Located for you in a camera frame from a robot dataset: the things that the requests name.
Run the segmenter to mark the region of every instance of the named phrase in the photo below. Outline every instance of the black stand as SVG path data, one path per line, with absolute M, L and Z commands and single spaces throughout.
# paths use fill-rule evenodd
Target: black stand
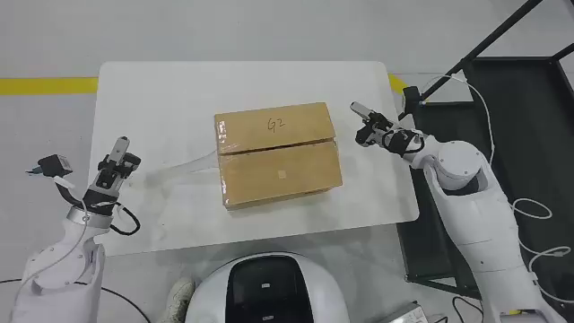
M 509 202 L 529 197 L 552 209 L 554 217 L 546 221 L 517 216 L 522 241 L 537 251 L 559 245 L 574 248 L 574 94 L 560 64 L 574 51 L 574 44 L 551 57 L 478 56 L 542 1 L 528 0 L 446 73 L 463 70 L 487 102 L 496 144 L 492 168 Z M 422 98 L 428 98 L 448 80 L 439 79 Z M 419 107 L 413 113 L 414 123 L 439 141 L 468 141 L 488 157 L 484 108 L 471 93 L 474 102 Z M 421 215 L 415 222 L 397 225 L 406 280 L 480 299 L 472 272 L 446 234 L 422 173 L 411 174 Z M 525 207 L 544 215 L 538 208 Z M 523 256 L 526 262 L 531 258 L 526 252 Z M 564 258 L 541 258 L 535 271 L 547 292 L 574 299 L 574 253 Z M 456 285 L 435 282 L 441 278 L 454 278 Z M 561 314 L 570 314 L 571 308 L 548 302 Z

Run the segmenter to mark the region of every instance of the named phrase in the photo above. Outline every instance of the white table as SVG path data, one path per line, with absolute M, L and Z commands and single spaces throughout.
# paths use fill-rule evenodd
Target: white table
M 139 218 L 134 236 L 100 237 L 108 255 L 343 230 L 415 220 L 419 211 L 408 166 L 378 147 L 354 142 L 359 101 L 396 119 L 387 69 L 374 62 L 107 63 L 91 143 L 90 181 L 117 137 L 142 164 L 120 202 Z M 324 101 L 335 126 L 343 186 L 324 194 L 228 212 L 219 170 L 145 180 L 158 170 L 215 150 L 213 115 Z M 128 228 L 118 219 L 115 224 Z

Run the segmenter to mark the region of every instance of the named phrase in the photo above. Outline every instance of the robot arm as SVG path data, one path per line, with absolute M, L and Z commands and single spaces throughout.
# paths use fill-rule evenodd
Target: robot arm
M 31 172 L 54 178 L 60 194 L 72 207 L 63 220 L 64 238 L 28 259 L 12 322 L 96 322 L 105 251 L 93 238 L 110 228 L 118 231 L 111 224 L 113 207 L 123 181 L 141 161 L 126 151 L 128 146 L 126 137 L 118 138 L 111 153 L 98 165 L 98 175 L 83 198 L 74 197 L 73 186 L 62 179 L 72 172 L 64 157 L 48 156 Z M 87 284 L 74 284 L 79 280 Z
M 357 132 L 357 144 L 377 144 L 424 171 L 448 236 L 473 272 L 485 323 L 566 322 L 544 300 L 535 276 L 526 269 L 509 201 L 478 149 L 462 141 L 440 143 L 358 102 L 351 110 L 365 125 Z M 532 313 L 510 315 L 514 310 Z

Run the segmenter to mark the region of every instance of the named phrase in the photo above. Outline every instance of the brown cardboard box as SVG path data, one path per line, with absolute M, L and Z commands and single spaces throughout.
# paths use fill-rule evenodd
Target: brown cardboard box
M 343 185 L 324 102 L 215 115 L 227 209 Z

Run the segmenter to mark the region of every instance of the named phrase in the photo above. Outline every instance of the floor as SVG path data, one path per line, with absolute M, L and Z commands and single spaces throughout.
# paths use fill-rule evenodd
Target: floor
M 423 86 L 448 70 L 525 0 L 0 0 L 0 77 L 94 76 L 109 60 L 377 60 Z M 547 0 L 488 55 L 548 55 L 574 41 L 574 10 Z M 563 60 L 574 73 L 574 57 Z M 450 84 L 436 98 L 464 99 Z M 0 280 L 61 237 L 67 207 L 50 181 L 24 171 L 51 153 L 87 183 L 95 95 L 0 97 Z M 137 105 L 137 100 L 130 104 Z M 160 316 L 170 285 L 205 278 L 247 253 L 289 250 L 337 279 L 352 322 L 376 322 L 417 300 L 451 319 L 451 294 L 408 284 L 395 226 L 108 258 L 104 285 Z M 0 322 L 16 284 L 0 285 Z M 466 322 L 479 315 L 463 308 Z M 102 294 L 99 322 L 141 322 Z

